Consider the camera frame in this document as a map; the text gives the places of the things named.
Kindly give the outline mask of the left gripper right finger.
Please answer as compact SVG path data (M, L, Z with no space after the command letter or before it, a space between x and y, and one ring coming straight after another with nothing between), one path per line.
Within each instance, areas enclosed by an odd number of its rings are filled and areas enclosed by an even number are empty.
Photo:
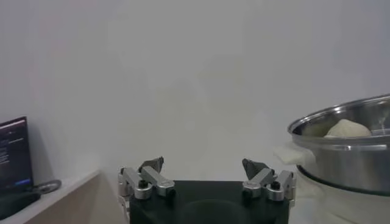
M276 173L265 163L244 158L242 160L248 180L243 182L244 201L252 201L264 195L270 201L295 201L296 175L283 170Z

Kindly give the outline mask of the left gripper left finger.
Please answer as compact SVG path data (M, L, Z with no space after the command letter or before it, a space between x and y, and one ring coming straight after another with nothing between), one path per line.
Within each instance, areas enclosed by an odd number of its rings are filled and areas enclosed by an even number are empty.
M134 169L123 167L118 174L119 196L128 200L132 195L137 200L148 200L152 193L163 198L172 198L176 194L175 182L160 174L164 158L147 160Z

